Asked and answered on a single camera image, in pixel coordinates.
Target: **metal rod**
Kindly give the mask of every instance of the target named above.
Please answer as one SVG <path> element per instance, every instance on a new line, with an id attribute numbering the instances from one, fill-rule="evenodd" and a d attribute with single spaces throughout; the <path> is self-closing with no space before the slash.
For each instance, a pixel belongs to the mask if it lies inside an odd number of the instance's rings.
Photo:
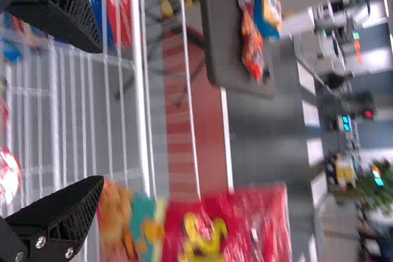
<path id="1" fill-rule="evenodd" d="M 144 15 L 145 11 L 145 0 L 141 0 L 141 11 L 142 11 L 142 39 L 143 39 L 143 57 L 144 57 L 144 82 L 146 90 L 146 110 L 147 110 L 147 130 L 149 132 L 149 153 L 150 153 L 150 167 L 152 170 L 152 185 L 153 185 L 153 195 L 157 198 L 157 186 L 155 179 L 155 166 L 154 166 L 154 152 L 153 152 L 153 137 L 152 137 L 152 114 L 150 109 L 150 87 L 149 87 L 149 64 L 147 60 L 147 45 L 146 45 L 146 19 Z"/>
<path id="2" fill-rule="evenodd" d="M 11 114 L 10 116 L 10 122 L 7 124 L 7 147 L 11 152 L 14 152 L 14 142 L 13 142 L 13 134 L 12 134 L 12 128 L 14 126 L 14 98 L 12 97 L 12 94 L 8 92 L 9 85 L 13 85 L 14 81 L 12 80 L 12 68 L 6 64 L 6 79 L 7 79 L 7 84 L 8 87 L 4 90 L 4 93 L 6 94 L 6 101 L 7 105 L 9 108 L 9 113 Z M 12 215 L 15 212 L 14 204 L 11 202 L 7 208 L 7 213 L 8 215 Z"/>
<path id="3" fill-rule="evenodd" d="M 221 88 L 221 107 L 222 107 L 222 121 L 224 126 L 225 161 L 227 164 L 228 189 L 230 192 L 233 192 L 234 186 L 233 186 L 231 140 L 230 140 L 229 118 L 228 118 L 227 91 L 225 90 L 225 88 Z"/>
<path id="4" fill-rule="evenodd" d="M 21 62 L 20 59 L 17 61 L 17 84 L 19 87 L 22 87 L 22 77 L 21 77 Z M 21 167 L 23 169 L 24 164 L 23 164 L 23 152 L 22 152 L 22 96 L 18 95 L 17 96 L 17 112 L 18 112 L 18 156 L 19 159 L 21 159 Z M 25 189 L 24 183 L 22 182 L 21 187 L 20 187 L 20 206 L 24 207 L 25 206 Z"/>
<path id="5" fill-rule="evenodd" d="M 144 178 L 144 188 L 150 196 L 149 157 L 147 153 L 146 112 L 143 85 L 141 19 L 139 15 L 139 0 L 131 0 L 131 15 L 133 20 L 133 60 L 135 66 L 136 107 L 138 122 L 139 160 Z"/>
<path id="6" fill-rule="evenodd" d="M 60 49 L 60 79 L 61 79 L 61 135 L 63 137 L 63 187 L 67 186 L 67 116 L 66 116 L 66 74 L 64 69 L 64 54 Z"/>
<path id="7" fill-rule="evenodd" d="M 42 88 L 42 66 L 41 57 L 39 54 L 37 56 L 37 88 Z M 39 168 L 39 197 L 40 199 L 44 196 L 43 186 L 42 186 L 42 98 L 40 96 L 38 99 L 38 168 Z"/>
<path id="8" fill-rule="evenodd" d="M 30 54 L 30 48 L 28 45 L 25 44 L 23 53 L 25 55 L 24 58 L 24 87 L 29 87 L 29 78 L 30 78 L 30 67 L 31 67 L 31 54 Z M 24 97 L 24 129 L 25 129 L 25 171 L 28 171 L 30 168 L 31 164 L 31 152 L 30 152 L 30 147 L 31 147 L 31 124 L 30 124 L 30 118 L 31 118 L 31 108 L 30 108 L 30 99 L 29 97 Z M 26 185 L 26 205 L 30 205 L 31 202 L 31 196 L 30 193 L 33 190 L 33 184 L 31 183 L 31 177 L 28 174 L 25 174 L 25 185 Z"/>
<path id="9" fill-rule="evenodd" d="M 87 71 L 88 71 L 88 98 L 90 109 L 90 131 L 91 131 L 91 164 L 93 165 L 93 175 L 97 175 L 96 163 L 96 125 L 94 118 L 94 91 L 93 91 L 93 69 L 92 69 L 91 53 L 87 55 Z"/>
<path id="10" fill-rule="evenodd" d="M 183 30 L 183 43 L 184 43 L 184 56 L 185 56 L 185 71 L 187 73 L 186 81 L 187 81 L 187 93 L 189 96 L 190 126 L 191 126 L 191 135 L 192 135 L 192 153 L 193 153 L 194 168 L 195 168 L 196 189 L 197 189 L 198 197 L 201 198 L 199 172 L 198 172 L 197 147 L 195 145 L 195 127 L 194 127 L 194 115 L 193 115 L 193 109 L 192 109 L 190 65 L 189 65 L 189 44 L 187 41 L 187 25 L 185 22 L 184 0 L 181 0 L 181 7 L 182 7 L 182 30 Z"/>
<path id="11" fill-rule="evenodd" d="M 96 162 L 95 162 L 95 130 L 94 130 L 94 128 L 95 128 L 95 126 L 94 126 L 94 115 L 93 115 L 93 112 L 94 112 L 94 110 L 92 109 L 92 105 L 93 105 L 93 101 L 91 100 L 92 99 L 92 97 L 93 97 L 93 90 L 92 90 L 92 88 L 93 88 L 93 85 L 92 85 L 92 77 L 91 77 L 91 75 L 92 75 L 92 73 L 91 73 L 91 53 L 89 53 L 88 55 L 87 55 L 87 71 L 88 71 L 88 76 L 89 76 L 89 81 L 88 81 L 88 87 L 89 87 L 89 103 L 90 103 L 90 124 L 91 124 L 91 126 L 90 126 L 90 128 L 91 128 L 91 153 L 93 154 L 92 155 L 92 158 L 91 158 L 91 161 L 92 161 L 92 165 L 93 165 L 93 175 L 96 175 L 97 174 L 97 167 L 96 167 Z M 83 92 L 84 92 L 84 96 L 85 96 L 85 90 L 86 90 L 86 88 L 85 88 L 85 79 L 83 79 L 82 80 L 82 87 L 83 87 Z M 85 103 L 83 104 L 83 106 L 82 106 L 83 108 L 84 108 L 84 111 L 85 111 L 85 116 L 84 116 L 84 120 L 85 120 L 85 124 L 86 124 L 86 108 L 85 108 Z M 96 255 L 97 255 L 97 260 L 98 260 L 98 258 L 99 258 L 99 236 L 98 236 L 98 224 L 97 224 L 97 222 L 94 222 L 94 224 L 95 224 L 95 242 L 96 242 Z M 86 241 L 85 241 L 85 262 L 87 262 L 87 245 L 88 245 L 88 239 L 86 238 Z"/>
<path id="12" fill-rule="evenodd" d="M 103 18 L 103 45 L 104 56 L 108 53 L 108 27 L 107 27 L 107 9 L 106 0 L 102 4 L 102 18 Z M 108 74 L 108 60 L 104 58 L 104 76 L 105 76 L 105 98 L 106 98 L 106 123 L 108 132 L 108 154 L 109 154 L 109 174 L 113 175 L 113 154 L 112 154 L 112 125 L 111 125 L 111 102 L 109 100 L 109 74 Z"/>
<path id="13" fill-rule="evenodd" d="M 53 160 L 53 186 L 55 191 L 60 189 L 60 147 L 59 147 L 59 110 L 58 110 L 58 72 L 56 63 L 56 51 L 53 46 L 53 37 L 50 39 L 50 67 L 52 92 L 51 111 L 52 111 L 52 160 Z"/>
<path id="14" fill-rule="evenodd" d="M 117 59 L 119 61 L 119 85 L 123 85 L 123 69 L 121 66 L 122 60 L 122 31 L 120 30 L 120 0 L 116 0 L 116 33 L 117 33 Z M 120 91 L 120 112 L 122 120 L 122 139 L 123 139 L 123 166 L 125 185 L 128 188 L 127 175 L 127 149 L 125 137 L 125 111 L 124 111 L 124 91 Z"/>
<path id="15" fill-rule="evenodd" d="M 85 55 L 80 52 L 80 85 L 82 96 L 82 146 L 84 162 L 84 178 L 87 178 L 87 139 L 86 139 L 86 86 L 85 86 Z"/>
<path id="16" fill-rule="evenodd" d="M 76 86 L 75 86 L 75 59 L 74 55 L 69 60 L 69 79 L 71 81 L 71 124 L 72 124 L 72 152 L 74 160 L 74 181 L 79 180 L 79 164 L 78 164 L 78 138 L 77 138 L 77 122 L 76 122 Z"/>

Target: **snack bag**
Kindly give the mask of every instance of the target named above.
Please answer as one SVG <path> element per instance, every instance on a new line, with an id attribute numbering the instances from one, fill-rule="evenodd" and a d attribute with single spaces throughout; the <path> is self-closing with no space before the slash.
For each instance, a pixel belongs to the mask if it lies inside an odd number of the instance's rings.
<path id="1" fill-rule="evenodd" d="M 254 21 L 248 12 L 243 13 L 243 55 L 242 61 L 250 74 L 260 82 L 263 78 L 263 68 L 265 62 L 263 60 L 263 40 L 258 29 L 255 27 Z"/>
<path id="2" fill-rule="evenodd" d="M 243 36 L 242 61 L 250 74 L 260 82 L 263 78 L 263 40 L 254 22 L 254 0 L 238 0 L 243 11 L 241 34 Z"/>
<path id="3" fill-rule="evenodd" d="M 221 193 L 190 204 L 133 194 L 130 204 L 132 216 L 120 235 L 122 241 L 110 239 L 117 242 L 111 250 L 113 260 L 101 255 L 101 261 L 289 262 L 291 259 L 285 185 Z M 108 243 L 103 218 L 101 212 L 102 240 Z M 124 220 L 121 214 L 117 220 Z M 125 233 L 131 235 L 130 244 Z M 121 253 L 123 260 L 114 260 Z"/>
<path id="4" fill-rule="evenodd" d="M 272 27 L 276 27 L 281 31 L 282 26 L 282 10 L 280 0 L 262 0 L 263 18 Z"/>

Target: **yellow object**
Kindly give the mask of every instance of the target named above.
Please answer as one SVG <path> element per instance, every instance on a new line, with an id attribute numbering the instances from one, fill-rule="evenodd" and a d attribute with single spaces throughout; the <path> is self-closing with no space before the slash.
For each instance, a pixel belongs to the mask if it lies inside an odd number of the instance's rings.
<path id="1" fill-rule="evenodd" d="M 164 224 L 166 217 L 166 208 L 168 207 L 168 202 L 165 199 L 157 199 L 157 208 L 155 213 L 155 222 L 159 224 Z M 153 261 L 161 261 L 162 258 L 162 243 L 155 243 L 153 245 Z"/>
<path id="2" fill-rule="evenodd" d="M 146 239 L 152 244 L 164 241 L 164 226 L 154 222 L 153 220 L 148 219 L 143 223 L 142 232 L 144 233 Z"/>
<path id="3" fill-rule="evenodd" d="M 209 241 L 201 236 L 199 227 L 197 216 L 193 213 L 187 213 L 184 217 L 184 228 L 189 239 L 184 243 L 184 254 L 179 255 L 179 261 L 225 262 L 225 257 L 220 253 L 221 236 L 228 237 L 225 222 L 221 218 L 213 221 L 212 238 Z M 195 256 L 196 250 L 200 251 L 203 256 Z"/>
<path id="4" fill-rule="evenodd" d="M 263 18 L 270 26 L 276 27 L 280 31 L 282 25 L 281 2 L 279 0 L 261 1 L 263 3 Z"/>
<path id="5" fill-rule="evenodd" d="M 191 7 L 197 0 L 184 0 L 185 7 Z M 181 11 L 181 0 L 161 0 L 161 12 L 165 18 L 171 18 Z"/>

